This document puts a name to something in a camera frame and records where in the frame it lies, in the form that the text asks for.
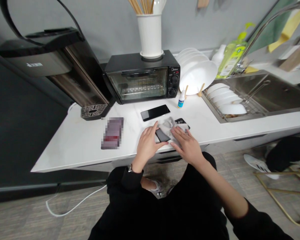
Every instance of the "hand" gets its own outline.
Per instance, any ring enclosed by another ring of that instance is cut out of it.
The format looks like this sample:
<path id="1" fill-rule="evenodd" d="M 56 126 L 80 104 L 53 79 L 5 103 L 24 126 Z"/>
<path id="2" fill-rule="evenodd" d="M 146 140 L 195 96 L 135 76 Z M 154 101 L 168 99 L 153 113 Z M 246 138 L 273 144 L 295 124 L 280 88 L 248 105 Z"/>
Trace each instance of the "hand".
<path id="1" fill-rule="evenodd" d="M 187 130 L 188 135 L 180 127 L 173 127 L 171 129 L 173 136 L 179 141 L 182 149 L 179 148 L 175 143 L 171 143 L 171 146 L 180 154 L 180 156 L 189 164 L 195 168 L 207 162 L 201 152 L 201 148 L 197 140 L 192 136 L 189 130 Z"/>
<path id="2" fill-rule="evenodd" d="M 137 155 L 132 162 L 132 170 L 134 172 L 142 172 L 143 167 L 146 165 L 147 161 L 154 156 L 155 152 L 168 144 L 168 142 L 155 143 L 154 135 L 157 129 L 156 121 L 153 127 L 146 128 L 141 134 L 137 147 Z"/>

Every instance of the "backsplash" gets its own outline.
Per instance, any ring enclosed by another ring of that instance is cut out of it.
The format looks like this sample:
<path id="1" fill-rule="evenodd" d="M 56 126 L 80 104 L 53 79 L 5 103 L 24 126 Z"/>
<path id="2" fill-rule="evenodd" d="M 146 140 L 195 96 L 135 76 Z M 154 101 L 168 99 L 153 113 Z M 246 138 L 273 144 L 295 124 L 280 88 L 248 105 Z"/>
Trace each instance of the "backsplash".
<path id="1" fill-rule="evenodd" d="M 211 0 L 196 9 L 197 0 L 167 0 L 162 14 L 162 49 L 177 53 L 186 47 L 215 49 L 237 37 L 246 22 L 258 23 L 276 0 Z M 127 0 L 63 0 L 70 9 L 100 62 L 111 55 L 141 50 L 135 13 Z M 55 0 L 8 1 L 11 17 L 20 32 L 74 26 Z M 0 11 L 0 39 L 13 32 Z"/>

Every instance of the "floor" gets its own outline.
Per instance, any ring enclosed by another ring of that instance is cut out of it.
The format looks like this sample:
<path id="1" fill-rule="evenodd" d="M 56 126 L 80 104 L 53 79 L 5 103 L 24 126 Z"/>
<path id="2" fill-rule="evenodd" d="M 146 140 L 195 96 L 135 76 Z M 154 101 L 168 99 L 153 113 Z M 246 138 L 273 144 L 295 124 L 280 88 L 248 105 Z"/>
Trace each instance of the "floor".
<path id="1" fill-rule="evenodd" d="M 261 186 L 253 175 L 254 169 L 244 161 L 244 153 L 255 157 L 261 157 L 263 154 L 261 150 L 247 150 L 216 155 L 214 157 L 218 172 L 259 211 L 268 213 L 284 232 L 295 240 L 300 240 L 300 227 L 284 216 Z M 152 164 L 146 168 L 146 175 L 163 180 L 165 189 L 168 189 L 182 177 L 185 168 L 186 163 L 183 160 L 176 163 Z M 264 180 L 272 187 L 300 191 L 300 184 L 291 176 L 282 177 L 277 181 L 264 176 Z M 55 213 L 65 213 L 96 189 L 60 193 L 51 200 L 50 207 Z M 300 196 L 282 193 L 276 196 L 284 203 L 291 216 L 299 220 Z M 109 197 L 103 189 L 89 197 L 70 214 L 56 218 L 47 211 L 45 201 L 49 198 L 51 196 L 0 203 L 0 239 L 87 239 L 91 228 L 109 204 Z M 233 233 L 230 233 L 230 236 L 231 239 L 237 239 Z"/>

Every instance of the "stainless steel sink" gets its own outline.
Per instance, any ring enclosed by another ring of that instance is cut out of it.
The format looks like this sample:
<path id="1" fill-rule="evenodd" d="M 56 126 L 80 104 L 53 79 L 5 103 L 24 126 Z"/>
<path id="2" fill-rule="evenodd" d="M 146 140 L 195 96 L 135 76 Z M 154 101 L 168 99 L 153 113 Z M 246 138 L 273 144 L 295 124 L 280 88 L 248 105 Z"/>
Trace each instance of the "stainless steel sink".
<path id="1" fill-rule="evenodd" d="M 220 123 L 237 122 L 260 117 L 300 111 L 300 88 L 291 85 L 266 71 L 243 74 L 239 77 L 216 79 L 212 85 L 224 83 L 230 86 L 247 109 L 247 114 L 224 115 L 203 91 L 207 103 Z"/>

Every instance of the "white countertop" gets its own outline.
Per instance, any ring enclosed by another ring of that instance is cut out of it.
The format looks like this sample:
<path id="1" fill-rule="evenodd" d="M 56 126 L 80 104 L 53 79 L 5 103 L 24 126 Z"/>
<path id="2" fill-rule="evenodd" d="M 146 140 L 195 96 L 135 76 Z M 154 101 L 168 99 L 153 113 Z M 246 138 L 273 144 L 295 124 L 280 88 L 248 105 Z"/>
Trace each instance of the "white countertop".
<path id="1" fill-rule="evenodd" d="M 300 83 L 300 70 L 287 73 L 269 65 L 254 65 L 265 69 L 292 84 Z M 191 127 L 192 135 L 200 145 L 231 139 L 278 132 L 300 127 L 300 112 L 264 117 L 235 123 L 219 123 L 204 100 L 188 96 L 183 108 L 177 108 L 178 96 L 173 99 L 115 105 L 104 119 L 85 121 L 80 117 L 80 106 L 75 105 L 54 134 L 31 172 L 50 172 L 133 157 L 144 128 L 168 117 L 183 118 Z M 171 113 L 143 122 L 141 112 L 166 104 Z M 122 143 L 116 150 L 101 150 L 101 140 L 110 117 L 123 117 Z M 166 145 L 158 150 L 172 150 Z"/>

